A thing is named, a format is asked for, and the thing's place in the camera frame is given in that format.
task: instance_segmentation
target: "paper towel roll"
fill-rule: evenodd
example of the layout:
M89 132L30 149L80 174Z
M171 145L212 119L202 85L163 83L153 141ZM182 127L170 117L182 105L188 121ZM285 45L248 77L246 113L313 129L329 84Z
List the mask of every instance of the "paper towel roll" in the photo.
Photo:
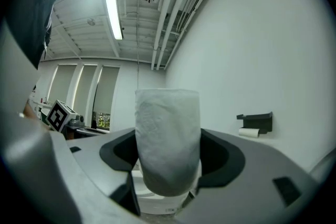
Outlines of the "paper towel roll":
M135 137L144 183L161 196L186 193L200 161L198 93L144 89L135 96Z
M258 138L259 137L259 130L260 129L240 128L239 129L239 135Z

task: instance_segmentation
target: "window blind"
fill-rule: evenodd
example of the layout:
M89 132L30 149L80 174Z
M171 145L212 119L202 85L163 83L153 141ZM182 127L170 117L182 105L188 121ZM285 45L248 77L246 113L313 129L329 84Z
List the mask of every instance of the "window blind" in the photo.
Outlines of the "window blind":
M53 104L56 100L66 102L72 75L74 74L75 65L59 65L51 84L49 101Z
M83 115L84 118L86 116L85 111L89 99L89 90L96 68L97 66L84 66L77 86L73 107L74 111Z
M94 98L93 111L111 113L114 87L117 81L119 68L103 67Z

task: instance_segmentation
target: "white cylinder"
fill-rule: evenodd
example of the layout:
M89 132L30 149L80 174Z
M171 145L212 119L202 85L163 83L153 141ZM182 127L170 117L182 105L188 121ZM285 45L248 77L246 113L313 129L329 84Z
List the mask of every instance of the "white cylinder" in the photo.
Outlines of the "white cylinder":
M199 94L144 89L135 96L135 137L146 187L168 197L189 191L200 161Z
M239 135L258 138L260 129L248 129L248 128L240 128Z

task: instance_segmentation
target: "white wall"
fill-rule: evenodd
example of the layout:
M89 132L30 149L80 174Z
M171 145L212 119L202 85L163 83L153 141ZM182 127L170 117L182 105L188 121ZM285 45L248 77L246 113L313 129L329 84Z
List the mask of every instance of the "white wall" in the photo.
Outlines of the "white wall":
M135 126L135 90L137 89L137 63L104 60L104 59L77 59L46 61L41 62L38 66L40 79L36 83L36 88L40 94L40 98L44 98L48 94L52 75L58 64L95 64L120 67L117 83L115 85L112 109L111 109L111 131L118 131L128 127ZM150 70L150 64L141 63L139 69L139 89L140 88L165 88L165 72L155 72Z
M323 0L208 0L167 69L200 92L201 126L237 135L238 114L273 111L257 139L307 171L335 147L336 38Z

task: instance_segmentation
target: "black wall bracket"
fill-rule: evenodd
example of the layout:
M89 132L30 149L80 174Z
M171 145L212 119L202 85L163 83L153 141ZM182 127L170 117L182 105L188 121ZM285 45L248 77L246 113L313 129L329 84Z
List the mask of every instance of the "black wall bracket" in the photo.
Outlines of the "black wall bracket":
M258 115L237 115L238 120L243 120L243 128L260 129L260 134L272 131L272 117L272 112Z

